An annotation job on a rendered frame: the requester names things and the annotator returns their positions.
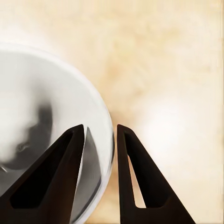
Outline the coffee cup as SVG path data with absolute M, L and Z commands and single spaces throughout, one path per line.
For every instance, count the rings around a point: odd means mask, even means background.
M 84 125 L 70 224 L 84 224 L 105 193 L 113 124 L 86 76 L 43 49 L 0 42 L 0 197 L 69 128 Z

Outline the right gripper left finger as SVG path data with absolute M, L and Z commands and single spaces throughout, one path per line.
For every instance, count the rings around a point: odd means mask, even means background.
M 84 125 L 67 129 L 0 197 L 0 224 L 70 224 Z

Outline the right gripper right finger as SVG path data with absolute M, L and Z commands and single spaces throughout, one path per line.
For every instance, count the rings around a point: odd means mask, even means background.
M 117 125 L 120 224 L 196 224 L 135 132 Z M 135 205 L 130 157 L 146 205 Z

